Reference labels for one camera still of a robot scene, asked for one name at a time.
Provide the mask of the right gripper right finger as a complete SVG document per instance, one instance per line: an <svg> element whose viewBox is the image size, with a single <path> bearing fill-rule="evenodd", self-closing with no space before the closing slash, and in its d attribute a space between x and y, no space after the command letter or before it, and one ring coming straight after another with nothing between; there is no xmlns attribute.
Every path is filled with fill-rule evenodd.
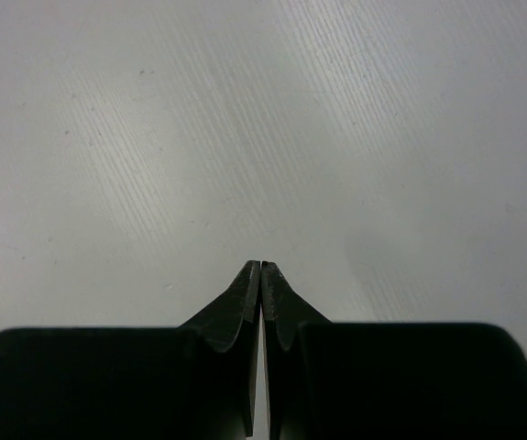
<svg viewBox="0 0 527 440"><path fill-rule="evenodd" d="M334 323L261 266L273 439L527 439L527 358L482 323Z"/></svg>

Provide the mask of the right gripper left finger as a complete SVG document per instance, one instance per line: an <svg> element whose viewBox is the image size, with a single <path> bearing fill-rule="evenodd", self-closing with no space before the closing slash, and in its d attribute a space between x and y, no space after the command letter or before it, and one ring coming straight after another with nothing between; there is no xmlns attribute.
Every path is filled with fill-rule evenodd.
<svg viewBox="0 0 527 440"><path fill-rule="evenodd" d="M260 265L176 327L0 332L0 439L245 439Z"/></svg>

